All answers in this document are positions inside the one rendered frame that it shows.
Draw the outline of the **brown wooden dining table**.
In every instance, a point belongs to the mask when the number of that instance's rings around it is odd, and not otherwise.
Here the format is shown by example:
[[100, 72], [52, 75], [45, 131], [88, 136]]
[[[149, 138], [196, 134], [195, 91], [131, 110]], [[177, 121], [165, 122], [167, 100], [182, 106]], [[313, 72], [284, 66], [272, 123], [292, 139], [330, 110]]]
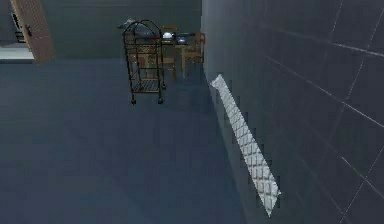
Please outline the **brown wooden dining table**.
[[[192, 37], [194, 37], [195, 33], [180, 33], [180, 32], [176, 32], [174, 34], [175, 36], [175, 47], [176, 47], [176, 51], [177, 50], [180, 50], [181, 51], [181, 70], [182, 70], [182, 75], [183, 75], [183, 69], [182, 69], [182, 65], [183, 65], [183, 62], [182, 62], [182, 52], [185, 50], [185, 48], [187, 46], [190, 46], [187, 41], [190, 40]], [[178, 44], [177, 43], [177, 39], [178, 37], [185, 37], [186, 38], [186, 43], [185, 44]]]

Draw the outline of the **brown wooden room door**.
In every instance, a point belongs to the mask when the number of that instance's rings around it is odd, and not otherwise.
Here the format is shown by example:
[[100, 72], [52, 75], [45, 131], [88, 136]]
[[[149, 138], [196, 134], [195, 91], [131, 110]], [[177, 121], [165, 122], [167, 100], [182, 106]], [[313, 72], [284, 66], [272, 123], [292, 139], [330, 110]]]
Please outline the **brown wooden room door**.
[[[35, 63], [44, 64], [54, 60], [55, 48], [41, 1], [10, 0], [10, 2]], [[26, 25], [30, 25], [32, 37], [27, 34]]]

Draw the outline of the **brown wooden chair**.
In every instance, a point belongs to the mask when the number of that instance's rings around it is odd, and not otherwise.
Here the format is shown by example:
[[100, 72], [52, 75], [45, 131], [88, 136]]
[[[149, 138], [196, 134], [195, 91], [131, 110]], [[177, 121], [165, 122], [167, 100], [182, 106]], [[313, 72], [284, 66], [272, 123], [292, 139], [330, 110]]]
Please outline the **brown wooden chair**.
[[[163, 25], [161, 30], [163, 46], [163, 64], [168, 66], [168, 70], [172, 72], [173, 78], [176, 78], [176, 47], [174, 34], [178, 31], [178, 27], [175, 25]], [[165, 32], [172, 33], [172, 38], [163, 38], [163, 34]]]
[[188, 62], [193, 66], [200, 65], [200, 73], [204, 70], [206, 36], [203, 32], [197, 32], [194, 35], [194, 44], [187, 46], [182, 52], [183, 76], [188, 74]]

